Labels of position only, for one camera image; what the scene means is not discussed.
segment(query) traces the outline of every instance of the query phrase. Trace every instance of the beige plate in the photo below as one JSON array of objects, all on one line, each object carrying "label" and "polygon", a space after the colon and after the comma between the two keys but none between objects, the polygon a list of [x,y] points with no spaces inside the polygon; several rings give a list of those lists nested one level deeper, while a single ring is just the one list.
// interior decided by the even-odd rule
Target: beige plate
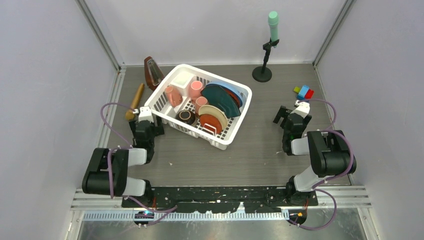
[{"label": "beige plate", "polygon": [[199,108],[199,116],[202,114],[210,114],[217,118],[221,123],[222,129],[226,129],[228,125],[228,119],[225,116],[225,113],[219,108],[212,105],[203,105]]}]

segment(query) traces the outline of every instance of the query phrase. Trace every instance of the pink mug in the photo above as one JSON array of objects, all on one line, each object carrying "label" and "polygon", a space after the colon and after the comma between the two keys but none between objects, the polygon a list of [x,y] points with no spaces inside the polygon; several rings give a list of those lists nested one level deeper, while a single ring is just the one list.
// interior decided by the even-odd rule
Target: pink mug
[{"label": "pink mug", "polygon": [[168,86],[167,88],[165,88],[165,94],[166,98],[168,98],[169,103],[174,108],[183,102],[183,96],[181,96],[181,93],[176,87]]},{"label": "pink mug", "polygon": [[204,96],[200,96],[196,99],[196,102],[194,104],[194,112],[196,113],[196,116],[199,117],[199,109],[203,105],[207,105],[209,102]]},{"label": "pink mug", "polygon": [[198,97],[201,97],[201,91],[203,90],[203,83],[201,81],[193,81],[188,89],[188,96],[191,98],[191,102],[195,103]]}]

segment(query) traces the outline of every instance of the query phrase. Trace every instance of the orange plate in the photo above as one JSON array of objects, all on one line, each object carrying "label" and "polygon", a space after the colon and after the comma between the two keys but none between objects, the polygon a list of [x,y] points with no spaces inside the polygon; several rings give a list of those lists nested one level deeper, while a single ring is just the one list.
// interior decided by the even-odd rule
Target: orange plate
[{"label": "orange plate", "polygon": [[220,134],[223,131],[223,127],[221,126],[220,121],[218,118],[210,115],[210,114],[202,114],[200,115],[200,125],[204,127],[207,130],[215,132],[215,129],[209,126],[205,126],[205,124],[209,124],[216,128],[216,134]]},{"label": "orange plate", "polygon": [[228,94],[228,95],[230,95],[231,97],[232,97],[232,99],[234,100],[234,102],[237,104],[237,106],[240,108],[240,101],[239,101],[239,98],[234,94],[234,92],[232,92],[232,91],[230,91],[230,90],[228,90],[228,89],[226,89],[226,88],[224,88],[223,87],[223,89],[226,91],[226,93]]}]

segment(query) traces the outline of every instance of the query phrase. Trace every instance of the red block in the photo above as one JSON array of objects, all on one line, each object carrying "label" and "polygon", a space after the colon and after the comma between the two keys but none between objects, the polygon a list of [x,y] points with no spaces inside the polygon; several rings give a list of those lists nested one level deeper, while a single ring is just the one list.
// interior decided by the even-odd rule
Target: red block
[{"label": "red block", "polygon": [[305,99],[311,99],[314,95],[314,90],[309,89],[307,93],[305,94]]}]

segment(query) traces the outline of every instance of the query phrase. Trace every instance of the microphone stand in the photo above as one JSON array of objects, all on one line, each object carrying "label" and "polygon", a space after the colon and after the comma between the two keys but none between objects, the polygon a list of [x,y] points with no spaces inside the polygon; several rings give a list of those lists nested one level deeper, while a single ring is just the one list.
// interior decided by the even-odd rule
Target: microphone stand
[{"label": "microphone stand", "polygon": [[265,57],[263,58],[263,65],[255,67],[255,69],[253,69],[253,72],[252,72],[252,77],[256,81],[258,81],[260,83],[266,83],[269,80],[271,80],[271,78],[273,77],[273,73],[271,72],[271,70],[269,68],[267,68],[267,62],[268,62],[268,59],[270,58],[271,47],[276,46],[279,42],[280,42],[279,39],[277,39],[275,41],[271,41],[271,39],[269,39],[269,42],[265,43],[262,46],[262,49],[265,50]]}]

